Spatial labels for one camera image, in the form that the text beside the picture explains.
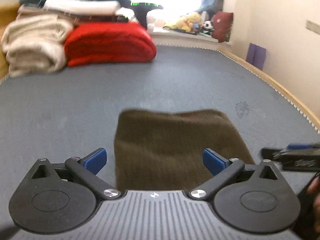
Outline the brown corduroy pants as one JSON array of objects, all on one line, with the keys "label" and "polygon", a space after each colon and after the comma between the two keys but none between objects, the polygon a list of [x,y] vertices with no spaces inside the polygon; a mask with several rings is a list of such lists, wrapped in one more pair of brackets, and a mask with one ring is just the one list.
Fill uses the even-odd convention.
[{"label": "brown corduroy pants", "polygon": [[114,138],[116,187],[126,190],[190,191],[212,177],[203,150],[254,160],[228,116],[215,109],[163,113],[121,112]]}]

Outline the dark red cushion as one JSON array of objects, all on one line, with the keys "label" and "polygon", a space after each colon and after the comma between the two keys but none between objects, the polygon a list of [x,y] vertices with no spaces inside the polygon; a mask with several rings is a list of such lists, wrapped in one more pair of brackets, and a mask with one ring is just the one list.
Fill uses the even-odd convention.
[{"label": "dark red cushion", "polygon": [[229,41],[233,24],[233,13],[218,11],[211,20],[213,24],[212,38],[219,43]]}]

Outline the beige folded blanket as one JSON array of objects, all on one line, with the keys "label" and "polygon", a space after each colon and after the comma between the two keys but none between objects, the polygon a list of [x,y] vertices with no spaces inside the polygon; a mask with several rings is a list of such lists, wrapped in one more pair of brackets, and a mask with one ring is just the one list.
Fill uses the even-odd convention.
[{"label": "beige folded blanket", "polygon": [[1,50],[10,77],[55,73],[67,64],[64,42],[74,26],[57,15],[39,15],[11,22],[4,30]]}]

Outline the red folded blanket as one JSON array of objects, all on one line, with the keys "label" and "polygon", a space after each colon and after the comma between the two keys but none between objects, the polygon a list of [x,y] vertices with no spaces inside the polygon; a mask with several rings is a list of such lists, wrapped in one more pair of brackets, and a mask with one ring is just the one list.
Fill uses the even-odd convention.
[{"label": "red folded blanket", "polygon": [[157,54],[149,33],[135,22],[82,24],[68,35],[64,51],[68,67],[92,63],[145,63]]}]

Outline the panda plush toy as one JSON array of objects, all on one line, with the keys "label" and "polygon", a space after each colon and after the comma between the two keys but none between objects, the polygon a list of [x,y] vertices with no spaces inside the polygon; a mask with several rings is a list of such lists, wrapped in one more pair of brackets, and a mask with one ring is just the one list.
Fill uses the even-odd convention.
[{"label": "panda plush toy", "polygon": [[203,27],[202,27],[202,32],[206,35],[212,35],[214,31],[213,24],[210,20],[207,20],[204,22]]}]

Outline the yellow plush toy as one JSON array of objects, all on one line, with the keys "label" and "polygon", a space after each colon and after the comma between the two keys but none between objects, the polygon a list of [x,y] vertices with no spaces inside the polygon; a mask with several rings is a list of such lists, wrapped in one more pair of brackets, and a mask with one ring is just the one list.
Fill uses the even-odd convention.
[{"label": "yellow plush toy", "polygon": [[166,23],[163,29],[174,30],[187,34],[197,34],[203,26],[203,20],[198,12],[181,16],[174,22]]}]

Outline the white folded blanket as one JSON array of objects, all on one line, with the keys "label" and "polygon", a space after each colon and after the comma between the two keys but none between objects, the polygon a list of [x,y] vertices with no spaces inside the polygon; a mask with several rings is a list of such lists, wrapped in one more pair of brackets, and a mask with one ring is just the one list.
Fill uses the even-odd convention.
[{"label": "white folded blanket", "polygon": [[43,7],[49,10],[83,16],[116,15],[129,19],[135,16],[132,9],[125,8],[118,1],[46,0]]}]

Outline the purple wall panel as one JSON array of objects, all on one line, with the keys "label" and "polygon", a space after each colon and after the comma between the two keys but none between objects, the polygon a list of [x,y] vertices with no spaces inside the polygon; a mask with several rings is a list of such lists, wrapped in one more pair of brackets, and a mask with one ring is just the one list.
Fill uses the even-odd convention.
[{"label": "purple wall panel", "polygon": [[246,61],[259,70],[263,70],[267,50],[257,44],[249,44]]}]

